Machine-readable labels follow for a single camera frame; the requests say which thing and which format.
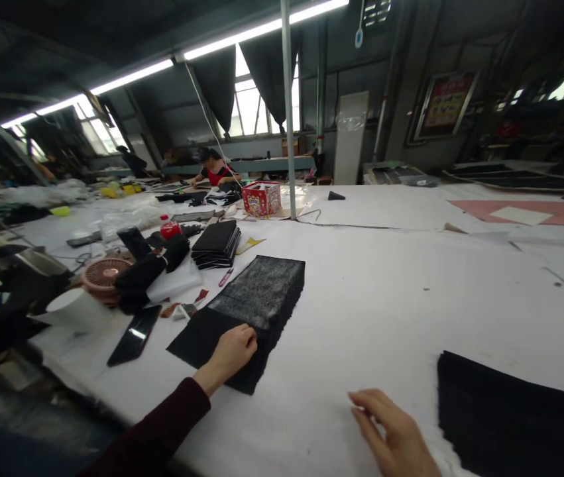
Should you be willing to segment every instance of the folded fabric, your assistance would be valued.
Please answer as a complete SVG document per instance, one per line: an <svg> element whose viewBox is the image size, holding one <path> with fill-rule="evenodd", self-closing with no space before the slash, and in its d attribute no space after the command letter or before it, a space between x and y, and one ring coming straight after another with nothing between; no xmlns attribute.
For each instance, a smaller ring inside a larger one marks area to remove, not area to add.
<svg viewBox="0 0 564 477"><path fill-rule="evenodd" d="M189 253L189 241L184 235L177 234L167 240L164 245L164 254L162 257L167 261L167 273L173 272L178 265L182 263Z"/></svg>
<svg viewBox="0 0 564 477"><path fill-rule="evenodd" d="M305 262L258 255L190 319L167 350L199 368L211 358L224 332L248 323L257 334L257 351L226 384L252 395L300 298L305 267Z"/></svg>
<svg viewBox="0 0 564 477"><path fill-rule="evenodd" d="M564 476L564 391L445 351L439 426L463 468L482 477Z"/></svg>
<svg viewBox="0 0 564 477"><path fill-rule="evenodd" d="M133 315L147 303L147 288L166 267L163 258L147 255L121 273L114 286L121 292L118 306L125 315Z"/></svg>
<svg viewBox="0 0 564 477"><path fill-rule="evenodd" d="M218 222L206 228L192 247L191 257L200 270L233 265L241 231L235 221Z"/></svg>

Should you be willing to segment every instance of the left hand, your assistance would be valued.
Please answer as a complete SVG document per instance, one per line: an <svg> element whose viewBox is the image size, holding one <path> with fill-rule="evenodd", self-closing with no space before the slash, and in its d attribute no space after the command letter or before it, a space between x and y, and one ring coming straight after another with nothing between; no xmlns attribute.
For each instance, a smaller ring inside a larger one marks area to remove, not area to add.
<svg viewBox="0 0 564 477"><path fill-rule="evenodd" d="M194 374L194 379L211 397L251 360L256 351L257 336L253 328L245 323L230 329L220 337L213 356Z"/></svg>

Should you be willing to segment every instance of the fluorescent light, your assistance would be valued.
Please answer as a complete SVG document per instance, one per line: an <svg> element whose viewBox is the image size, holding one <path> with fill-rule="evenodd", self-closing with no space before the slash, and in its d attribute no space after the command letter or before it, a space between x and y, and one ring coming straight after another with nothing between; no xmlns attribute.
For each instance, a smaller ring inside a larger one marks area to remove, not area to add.
<svg viewBox="0 0 564 477"><path fill-rule="evenodd" d="M26 123L28 121L31 121L35 117L36 117L36 115L34 113L30 113L30 114L27 114L25 116L21 116L21 117L18 117L16 119L13 119L12 121L8 121L7 123L3 123L1 125L1 127L4 128L4 129L10 129L12 126L17 126L19 124L23 124L23 123Z"/></svg>
<svg viewBox="0 0 564 477"><path fill-rule="evenodd" d="M116 89L118 87L124 86L126 84L131 83L132 81L139 80L144 78L145 76L149 76L153 73L158 73L159 71L166 70L174 65L174 63L169 60L161 61L160 63L156 63L155 65L148 66L147 68L143 68L140 71L135 73L129 74L127 76L123 76L122 78L116 79L114 81L110 81L102 86L94 88L91 92L98 96L99 94L107 93L112 89Z"/></svg>
<svg viewBox="0 0 564 477"><path fill-rule="evenodd" d="M306 9L291 14L290 23L291 24L299 23L302 20L316 17L317 15L321 15L322 13L326 13L330 10L344 7L345 5L348 5L349 1L350 0L330 0L315 5L313 7L308 7ZM208 45L201 46L200 48L196 48L195 50L184 52L184 59L193 60L194 58L199 58L200 56L221 50L222 48L226 48L227 46L232 46L236 43L250 40L252 38L256 38L257 36L261 36L266 33L271 33L281 28L282 28L282 19L279 18L278 20L273 20L271 22L265 23L264 25L256 26L255 28L251 28L250 30L246 30L244 32L228 36L227 38L218 40Z"/></svg>
<svg viewBox="0 0 564 477"><path fill-rule="evenodd" d="M262 26L256 26L255 28L252 28L245 32L234 34L232 36L229 36L228 38L224 38L222 40L218 40L217 42L213 42L206 46L202 46L201 48L196 48L195 50L186 52L184 54L184 59L193 60L194 58L198 58L199 56L203 56L208 53L221 50L222 48L226 48L227 46L231 46L236 43L250 40L252 38L255 38L256 36L261 36L266 33L274 32L275 30L279 30L281 28L282 28L282 19L268 22Z"/></svg>
<svg viewBox="0 0 564 477"><path fill-rule="evenodd" d="M39 109L36 112L36 114L38 114L39 116L45 116L50 113L55 113L57 111L60 111L61 109L66 108L67 106L72 106L75 102L77 102L80 99L81 96L82 95L74 96L69 99L66 99L65 101L61 101L60 103L57 103L55 105L47 106L43 109Z"/></svg>
<svg viewBox="0 0 564 477"><path fill-rule="evenodd" d="M298 11L297 13L292 13L290 15L290 24L298 23L300 21L316 17L322 13L329 12L330 10L338 9L340 7L345 7L348 5L350 0L331 0L325 3L320 3L314 7L309 7L307 9Z"/></svg>
<svg viewBox="0 0 564 477"><path fill-rule="evenodd" d="M290 15L290 23L291 24L299 23L300 21L303 21L303 20L306 20L306 19L309 19L309 18L312 18L312 17L316 17L316 16L321 15L323 13L326 13L330 10L334 10L334 9L337 9L337 8L340 8L340 7L344 7L345 5L348 5L349 1L350 0L330 0L330 1L320 3L318 5L314 5L312 7L305 8L303 10L300 10L298 12L291 14ZM270 33L270 32L273 32L275 30L279 30L281 28L282 28L282 19L277 19L277 20L265 23L264 25L260 25L260 26L256 26L255 28L251 28L250 30L246 30L245 32L234 34L232 36L229 36L228 38L224 38L223 40L219 40L217 42L213 42L213 43L208 44L206 46L202 46L201 48L196 48L195 50L185 52L184 58L186 60L193 60L194 58L198 58L199 56L206 55L207 53L211 53L211 52L214 52L214 51L221 50L222 48L226 48L227 46L231 46L231 45L234 45L234 44L246 41L246 40L250 40L252 38L256 38L257 36L261 36L261 35L264 35L266 33ZM103 94L103 93L107 93L108 91L111 91L112 89L116 89L118 87L132 83L133 81L140 80L141 78L145 78L146 76L152 75L152 74L157 73L159 71L166 70L167 68L170 68L172 65L173 65L173 63L172 63L171 59L164 60L164 61L161 61L159 63L148 66L147 68L143 68L142 70L139 70L135 73L131 73L127 76L123 76L122 78L116 79L114 81L110 81L109 83L106 83L102 86L96 87L91 92L94 95L100 95L100 94ZM2 124L1 126L8 129L8 128L11 128L12 126L16 126L16 125L19 125L19 124L23 124L27 121L31 121L37 115L45 116L45 115L48 115L48 114L51 114L51 113L55 113L57 111L60 111L61 109L65 109L69 106L74 105L75 103L78 102L78 100L82 96L83 95L71 97L69 99L66 99L65 101L61 101L60 103L53 104L51 106L47 106L45 108L39 109L39 110L36 111L36 113L30 113L30 114L18 117L16 119L13 119L11 121L8 121L7 123Z"/></svg>

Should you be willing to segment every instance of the right hand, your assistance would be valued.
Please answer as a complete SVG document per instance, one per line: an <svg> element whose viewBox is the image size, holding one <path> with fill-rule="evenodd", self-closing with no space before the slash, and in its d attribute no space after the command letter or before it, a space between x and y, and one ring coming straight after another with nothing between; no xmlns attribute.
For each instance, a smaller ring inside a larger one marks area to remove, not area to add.
<svg viewBox="0 0 564 477"><path fill-rule="evenodd" d="M213 356L194 374L194 379L211 397L251 360L256 351L257 336L253 328L245 323L230 329L220 337Z"/></svg>
<svg viewBox="0 0 564 477"><path fill-rule="evenodd" d="M380 390L349 394L361 435L384 477L441 477L414 419ZM386 430L383 439L371 418Z"/></svg>

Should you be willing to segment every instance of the red box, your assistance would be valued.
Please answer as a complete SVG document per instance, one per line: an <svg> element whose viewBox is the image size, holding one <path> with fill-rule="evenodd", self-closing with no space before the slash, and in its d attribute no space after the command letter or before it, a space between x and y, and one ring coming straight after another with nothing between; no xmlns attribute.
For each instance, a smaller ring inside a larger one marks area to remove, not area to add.
<svg viewBox="0 0 564 477"><path fill-rule="evenodd" d="M244 212L253 217L269 218L282 208L280 185L276 182L257 181L242 187Z"/></svg>

